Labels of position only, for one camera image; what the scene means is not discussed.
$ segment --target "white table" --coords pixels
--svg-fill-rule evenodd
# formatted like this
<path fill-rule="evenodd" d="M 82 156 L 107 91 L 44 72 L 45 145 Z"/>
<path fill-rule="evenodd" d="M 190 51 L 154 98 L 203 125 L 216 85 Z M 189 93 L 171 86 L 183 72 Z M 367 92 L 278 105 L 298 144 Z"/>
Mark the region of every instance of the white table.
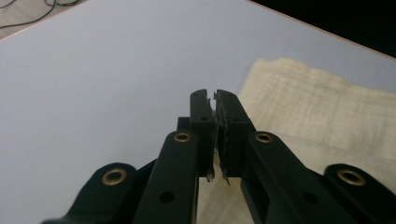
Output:
<path fill-rule="evenodd" d="M 396 61 L 242 0 L 94 0 L 0 42 L 0 223 L 61 217 L 93 172 L 155 159 L 199 89 L 290 57 L 396 92 Z"/>

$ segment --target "black cable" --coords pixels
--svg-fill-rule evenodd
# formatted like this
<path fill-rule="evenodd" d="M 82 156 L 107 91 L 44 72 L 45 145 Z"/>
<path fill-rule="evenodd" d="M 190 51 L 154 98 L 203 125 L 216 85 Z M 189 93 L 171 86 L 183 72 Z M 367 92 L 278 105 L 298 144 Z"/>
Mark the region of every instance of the black cable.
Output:
<path fill-rule="evenodd" d="M 60 4 L 60 3 L 57 2 L 57 0 L 54 0 L 53 4 L 50 5 L 50 4 L 48 4 L 47 0 L 44 0 L 44 2 L 46 3 L 47 6 L 51 6 L 51 9 L 46 14 L 41 16 L 40 18 L 38 18 L 38 19 L 36 19 L 34 21 L 27 21 L 27 22 L 23 22 L 23 23 L 17 23 L 17 24 L 0 26 L 0 29 L 4 29 L 4 28 L 8 28 L 8 27 L 14 27 L 14 26 L 27 25 L 27 24 L 34 23 L 34 22 L 37 22 L 37 21 L 41 21 L 43 18 L 48 16 L 55 7 L 57 7 L 57 6 L 59 6 L 59 7 L 71 7 L 71 6 L 75 5 L 75 4 L 77 4 L 79 1 L 80 0 L 75 0 L 75 1 L 73 1 L 71 3 Z"/>
<path fill-rule="evenodd" d="M 0 8 L 5 8 L 5 7 L 8 7 L 8 6 L 11 6 L 14 2 L 16 2 L 17 0 L 12 0 L 12 1 L 10 1 L 9 3 L 7 3 L 7 4 L 5 4 L 5 5 L 3 5 L 2 7 L 0 7 Z"/>

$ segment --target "dark background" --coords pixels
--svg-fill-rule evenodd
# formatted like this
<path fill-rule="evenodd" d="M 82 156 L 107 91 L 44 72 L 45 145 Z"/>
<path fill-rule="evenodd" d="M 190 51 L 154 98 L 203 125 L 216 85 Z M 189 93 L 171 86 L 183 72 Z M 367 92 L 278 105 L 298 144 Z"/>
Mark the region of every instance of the dark background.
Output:
<path fill-rule="evenodd" d="M 256 0 L 263 6 L 307 22 L 396 58 L 396 2 L 367 0 Z"/>

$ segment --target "cream towel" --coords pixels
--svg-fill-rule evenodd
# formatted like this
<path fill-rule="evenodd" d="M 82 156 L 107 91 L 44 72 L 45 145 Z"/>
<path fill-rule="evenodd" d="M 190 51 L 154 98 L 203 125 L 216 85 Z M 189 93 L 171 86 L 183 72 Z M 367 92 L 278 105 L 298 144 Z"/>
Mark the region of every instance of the cream towel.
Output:
<path fill-rule="evenodd" d="M 396 95 L 354 86 L 292 59 L 254 63 L 239 99 L 258 131 L 278 135 L 309 169 L 361 168 L 396 193 Z M 239 180 L 200 182 L 198 223 L 252 223 Z"/>

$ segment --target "screw hole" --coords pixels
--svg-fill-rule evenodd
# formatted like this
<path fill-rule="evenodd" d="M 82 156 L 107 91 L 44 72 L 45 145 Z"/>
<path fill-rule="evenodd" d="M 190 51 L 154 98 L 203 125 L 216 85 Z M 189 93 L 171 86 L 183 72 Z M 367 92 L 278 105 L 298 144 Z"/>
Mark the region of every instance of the screw hole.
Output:
<path fill-rule="evenodd" d="M 265 133 L 259 133 L 256 135 L 256 140 L 263 142 L 263 143 L 271 143 L 273 141 L 273 138 Z"/>
<path fill-rule="evenodd" d="M 318 203 L 318 197 L 313 193 L 305 192 L 303 193 L 303 199 L 308 203 Z"/>
<path fill-rule="evenodd" d="M 337 175 L 344 182 L 354 186 L 366 185 L 366 179 L 363 176 L 352 170 L 339 170 Z"/>
<path fill-rule="evenodd" d="M 177 142 L 188 142 L 191 139 L 190 135 L 187 133 L 178 133 L 174 138 Z"/>
<path fill-rule="evenodd" d="M 108 186 L 115 186 L 121 183 L 126 178 L 126 171 L 121 168 L 115 168 L 102 177 L 102 183 Z"/>
<path fill-rule="evenodd" d="M 175 199 L 175 194 L 172 191 L 166 191 L 160 195 L 160 201 L 163 203 L 171 203 Z"/>

